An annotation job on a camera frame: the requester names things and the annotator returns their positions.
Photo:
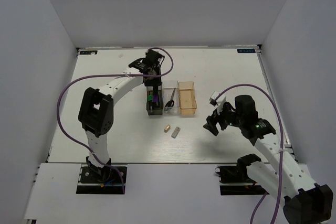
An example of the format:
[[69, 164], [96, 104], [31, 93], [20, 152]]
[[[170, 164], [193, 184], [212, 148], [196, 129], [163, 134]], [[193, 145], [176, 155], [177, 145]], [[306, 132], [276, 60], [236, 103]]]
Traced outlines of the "purple cap highlighter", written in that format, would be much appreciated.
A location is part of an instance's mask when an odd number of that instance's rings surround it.
[[158, 87], [153, 87], [153, 106], [156, 108], [156, 101], [159, 98]]

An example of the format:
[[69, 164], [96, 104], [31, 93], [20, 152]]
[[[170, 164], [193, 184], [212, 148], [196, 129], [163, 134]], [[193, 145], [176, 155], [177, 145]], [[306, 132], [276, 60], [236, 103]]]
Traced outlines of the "green cap highlighter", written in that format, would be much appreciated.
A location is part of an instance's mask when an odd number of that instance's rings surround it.
[[147, 103], [148, 103], [148, 110], [153, 110], [153, 95], [148, 95], [148, 100], [147, 100]]

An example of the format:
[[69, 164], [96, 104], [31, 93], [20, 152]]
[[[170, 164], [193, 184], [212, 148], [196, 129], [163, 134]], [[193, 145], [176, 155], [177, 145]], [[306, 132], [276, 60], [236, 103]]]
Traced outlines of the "black handled scissors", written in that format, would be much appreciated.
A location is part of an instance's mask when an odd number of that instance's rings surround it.
[[174, 95], [175, 95], [175, 90], [176, 88], [173, 89], [172, 94], [170, 96], [170, 99], [167, 101], [165, 107], [164, 107], [164, 111], [168, 111], [170, 109], [172, 109], [174, 107], [175, 101], [174, 101]]

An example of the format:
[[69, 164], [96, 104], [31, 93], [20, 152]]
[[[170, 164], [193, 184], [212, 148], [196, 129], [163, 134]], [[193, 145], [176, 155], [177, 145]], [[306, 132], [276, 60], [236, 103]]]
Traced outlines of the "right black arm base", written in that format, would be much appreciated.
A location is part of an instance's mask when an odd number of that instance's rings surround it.
[[219, 177], [221, 196], [263, 195], [266, 191], [247, 175], [247, 167], [260, 162], [256, 154], [249, 154], [237, 160], [235, 166], [217, 166], [215, 174]]

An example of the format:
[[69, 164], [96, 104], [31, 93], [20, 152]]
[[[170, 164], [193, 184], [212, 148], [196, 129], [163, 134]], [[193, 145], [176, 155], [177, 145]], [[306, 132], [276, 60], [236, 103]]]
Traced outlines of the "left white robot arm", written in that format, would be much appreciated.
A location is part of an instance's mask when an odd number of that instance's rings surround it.
[[111, 159], [107, 149], [107, 133], [114, 121], [114, 106], [134, 88], [145, 85], [148, 115], [163, 114], [161, 63], [164, 56], [149, 49], [144, 58], [130, 63], [120, 77], [101, 88], [87, 88], [84, 92], [78, 120], [84, 129], [89, 148], [87, 165], [101, 182], [110, 178]]

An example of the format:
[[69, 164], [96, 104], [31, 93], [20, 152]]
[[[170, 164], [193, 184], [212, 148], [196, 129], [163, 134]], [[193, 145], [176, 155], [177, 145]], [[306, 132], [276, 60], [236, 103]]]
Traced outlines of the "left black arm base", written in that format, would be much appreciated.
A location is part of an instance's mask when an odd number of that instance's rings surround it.
[[77, 195], [123, 195], [122, 181], [115, 170], [99, 177], [88, 166], [82, 166], [78, 178]]

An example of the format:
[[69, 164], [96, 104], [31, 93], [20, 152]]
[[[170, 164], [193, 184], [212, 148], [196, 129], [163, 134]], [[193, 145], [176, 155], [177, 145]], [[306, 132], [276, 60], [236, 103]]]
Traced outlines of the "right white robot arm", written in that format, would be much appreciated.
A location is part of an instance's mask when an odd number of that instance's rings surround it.
[[237, 161], [237, 175], [247, 182], [258, 183], [276, 198], [289, 223], [321, 223], [331, 217], [333, 192], [328, 185], [319, 185], [280, 145], [276, 130], [258, 116], [255, 102], [249, 95], [239, 95], [231, 105], [215, 91], [210, 98], [215, 106], [206, 119], [204, 128], [213, 135], [228, 126], [237, 127], [268, 163], [269, 169], [255, 154]]

